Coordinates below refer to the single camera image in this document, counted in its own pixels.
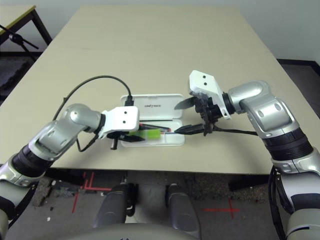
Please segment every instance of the floor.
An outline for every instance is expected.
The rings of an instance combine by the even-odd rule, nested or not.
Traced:
[[[186,186],[185,173],[129,171],[127,179],[139,184],[139,199],[134,216],[127,217],[126,223],[169,225],[168,209],[165,205],[166,185],[176,182]],[[56,197],[55,192],[52,192],[43,206],[27,207],[9,230],[6,240],[55,240],[89,230],[93,227],[103,200],[101,191],[82,192],[72,213],[75,197]],[[252,240],[257,239],[257,236],[260,240],[270,240],[277,237],[266,202],[229,200],[227,197],[207,197],[192,202],[200,221],[203,240]],[[234,212],[204,211],[208,208],[232,209]],[[287,213],[283,213],[283,219],[286,223]]]
[[[6,64],[8,58],[2,57],[2,71],[8,70]],[[320,77],[309,66],[286,64],[282,67],[320,116]],[[14,75],[16,70],[11,69],[11,74]],[[6,82],[3,78],[0,79],[0,90],[1,84]],[[96,177],[92,185],[112,188],[120,181],[122,174],[123,172],[95,171]],[[87,175],[92,176],[92,172],[88,171]],[[230,192],[228,182],[238,178],[239,176],[223,174],[129,171],[127,180],[139,184],[139,199],[135,215],[127,217],[126,222],[168,225],[165,189],[168,184],[178,183],[192,198],[203,240],[277,239],[267,201],[267,186],[263,184]],[[34,199],[8,231],[6,240],[55,240],[91,229],[105,193],[106,191],[79,190],[78,186],[58,181],[42,206],[38,206],[39,201]],[[204,211],[206,208],[236,211],[209,212]],[[285,212],[281,214],[286,226],[289,216]]]

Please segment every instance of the table leg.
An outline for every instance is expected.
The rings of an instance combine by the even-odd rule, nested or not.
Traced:
[[[41,36],[43,37],[45,43],[47,45],[49,45],[52,41],[52,38],[51,38],[49,32],[47,31],[44,23],[41,21],[39,15],[35,9],[31,12],[31,14],[33,16],[32,21],[33,21],[35,27],[38,29],[38,31],[41,34]]]

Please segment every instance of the table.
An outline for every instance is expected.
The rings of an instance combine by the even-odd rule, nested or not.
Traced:
[[[83,6],[61,30],[0,107],[3,163],[48,123],[63,97],[98,75],[123,79],[132,94],[183,94],[192,70],[216,77],[221,89],[253,80],[270,84],[284,100],[313,146],[320,147],[320,120],[273,54],[232,7]],[[97,111],[120,105],[126,90],[100,79],[77,91],[67,105]],[[193,109],[182,122],[201,123]],[[220,120],[221,128],[253,130],[245,114]],[[92,135],[80,134],[83,147]],[[269,152],[256,136],[214,132],[186,136],[183,146],[110,150],[97,141],[79,153],[74,145],[56,168],[268,174]]]
[[[0,5],[0,24],[12,32],[18,31],[31,20],[49,45],[52,38],[37,14],[35,5]],[[0,45],[8,38],[9,33],[0,28]]]

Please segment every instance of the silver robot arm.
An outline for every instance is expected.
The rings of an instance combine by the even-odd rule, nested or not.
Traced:
[[[36,183],[48,168],[77,140],[80,132],[95,133],[99,139],[113,132],[139,127],[136,106],[111,111],[93,111],[83,104],[70,105],[59,120],[48,123],[19,153],[0,167],[0,239],[31,200]]]
[[[264,81],[249,82],[225,93],[213,76],[196,70],[189,77],[189,92],[193,97],[179,103],[175,109],[195,105],[195,111],[200,113],[205,124],[183,126],[176,132],[206,135],[215,130],[218,118],[231,119],[235,112],[247,113],[271,154],[281,204],[292,214],[282,239],[296,240],[302,236],[305,240],[319,239],[320,154],[311,146],[287,105],[273,96]]]

